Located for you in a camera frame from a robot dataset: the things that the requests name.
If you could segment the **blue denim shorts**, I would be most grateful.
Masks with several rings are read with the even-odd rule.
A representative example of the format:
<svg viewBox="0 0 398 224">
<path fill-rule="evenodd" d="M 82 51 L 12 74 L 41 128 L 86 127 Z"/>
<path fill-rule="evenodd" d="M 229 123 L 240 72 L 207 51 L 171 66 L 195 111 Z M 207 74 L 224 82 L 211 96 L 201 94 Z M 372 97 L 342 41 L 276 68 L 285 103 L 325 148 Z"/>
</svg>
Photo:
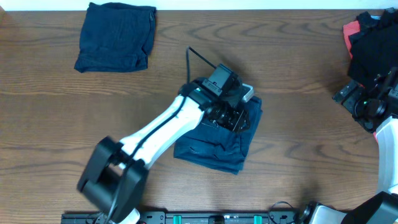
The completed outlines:
<svg viewBox="0 0 398 224">
<path fill-rule="evenodd" d="M 174 157 L 210 169 L 238 174 L 244 168 L 250 144 L 262 116 L 262 100 L 252 97 L 244 105 L 249 113 L 250 128 L 233 133 L 203 119 L 193 130 L 177 139 Z"/>
</svg>

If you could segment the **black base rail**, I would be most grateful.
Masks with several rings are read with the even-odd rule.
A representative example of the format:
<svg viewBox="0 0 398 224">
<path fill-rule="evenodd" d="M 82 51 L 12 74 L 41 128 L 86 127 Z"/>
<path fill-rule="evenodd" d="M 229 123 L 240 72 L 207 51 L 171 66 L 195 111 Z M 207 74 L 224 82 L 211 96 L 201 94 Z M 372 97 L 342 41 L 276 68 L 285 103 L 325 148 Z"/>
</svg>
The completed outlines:
<svg viewBox="0 0 398 224">
<path fill-rule="evenodd" d="M 293 211 L 265 213 L 165 213 L 145 212 L 137 224 L 289 224 L 298 215 Z"/>
</svg>

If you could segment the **black garment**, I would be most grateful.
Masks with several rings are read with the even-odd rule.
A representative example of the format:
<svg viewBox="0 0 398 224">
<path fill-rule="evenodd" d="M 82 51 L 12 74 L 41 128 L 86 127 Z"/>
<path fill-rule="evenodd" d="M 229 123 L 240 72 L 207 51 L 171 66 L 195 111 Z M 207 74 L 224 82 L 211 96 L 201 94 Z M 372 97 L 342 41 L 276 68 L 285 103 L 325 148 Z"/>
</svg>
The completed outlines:
<svg viewBox="0 0 398 224">
<path fill-rule="evenodd" d="M 397 9 L 384 10 L 379 19 L 363 12 L 357 21 L 359 32 L 348 36 L 353 56 L 348 76 L 371 90 L 397 66 Z"/>
</svg>

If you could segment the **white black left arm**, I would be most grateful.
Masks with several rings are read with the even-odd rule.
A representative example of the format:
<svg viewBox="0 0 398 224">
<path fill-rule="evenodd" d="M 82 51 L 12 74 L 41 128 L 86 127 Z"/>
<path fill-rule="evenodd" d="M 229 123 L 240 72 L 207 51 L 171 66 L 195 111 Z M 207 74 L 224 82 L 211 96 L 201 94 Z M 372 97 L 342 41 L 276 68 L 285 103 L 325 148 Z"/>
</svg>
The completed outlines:
<svg viewBox="0 0 398 224">
<path fill-rule="evenodd" d="M 173 103 L 136 133 L 115 142 L 105 137 L 96 146 L 77 189 L 104 215 L 105 223 L 137 223 L 149 169 L 181 136 L 207 118 L 232 132 L 249 127 L 242 109 L 254 95 L 236 80 L 227 89 L 206 78 L 184 84 Z"/>
</svg>

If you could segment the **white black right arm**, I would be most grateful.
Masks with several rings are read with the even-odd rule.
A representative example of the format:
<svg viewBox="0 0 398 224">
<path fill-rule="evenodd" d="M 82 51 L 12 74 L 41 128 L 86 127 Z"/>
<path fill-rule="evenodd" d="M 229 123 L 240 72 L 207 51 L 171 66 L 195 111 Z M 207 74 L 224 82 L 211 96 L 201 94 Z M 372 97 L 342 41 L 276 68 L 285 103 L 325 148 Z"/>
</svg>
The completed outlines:
<svg viewBox="0 0 398 224">
<path fill-rule="evenodd" d="M 318 202 L 307 205 L 298 223 L 395 223 L 397 221 L 397 80 L 351 80 L 333 96 L 367 132 L 379 149 L 376 195 L 349 212 Z"/>
</svg>

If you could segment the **folded dark blue shorts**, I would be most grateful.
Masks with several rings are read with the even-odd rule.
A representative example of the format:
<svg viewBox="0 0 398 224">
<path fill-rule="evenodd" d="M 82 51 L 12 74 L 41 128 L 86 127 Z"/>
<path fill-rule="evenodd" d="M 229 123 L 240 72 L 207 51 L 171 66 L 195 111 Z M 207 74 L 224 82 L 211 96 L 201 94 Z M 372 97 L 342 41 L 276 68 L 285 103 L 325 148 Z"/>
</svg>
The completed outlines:
<svg viewBox="0 0 398 224">
<path fill-rule="evenodd" d="M 147 69 L 154 46 L 156 12 L 152 6 L 91 2 L 81 29 L 74 69 L 80 73 Z"/>
</svg>

